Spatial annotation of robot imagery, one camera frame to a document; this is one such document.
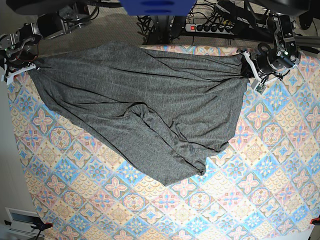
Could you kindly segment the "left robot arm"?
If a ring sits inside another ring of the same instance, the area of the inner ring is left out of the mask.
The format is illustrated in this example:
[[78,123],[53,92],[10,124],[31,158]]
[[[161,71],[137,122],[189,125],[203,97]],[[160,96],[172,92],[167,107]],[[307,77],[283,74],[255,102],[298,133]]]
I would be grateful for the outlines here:
[[283,78],[300,62],[294,38],[293,24],[288,15],[270,13],[266,25],[273,37],[273,47],[259,43],[258,53],[239,50],[242,55],[241,73],[246,78],[252,78],[251,88],[262,94],[267,84]]

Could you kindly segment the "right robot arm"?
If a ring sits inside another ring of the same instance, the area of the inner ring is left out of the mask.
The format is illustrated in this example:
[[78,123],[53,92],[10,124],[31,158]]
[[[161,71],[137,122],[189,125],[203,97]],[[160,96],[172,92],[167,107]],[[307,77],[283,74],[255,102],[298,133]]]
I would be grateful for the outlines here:
[[41,40],[54,39],[87,25],[98,11],[89,11],[85,3],[70,3],[53,13],[43,14],[36,22],[25,23],[14,33],[0,36],[0,68],[2,82],[9,86],[14,77],[36,68]]

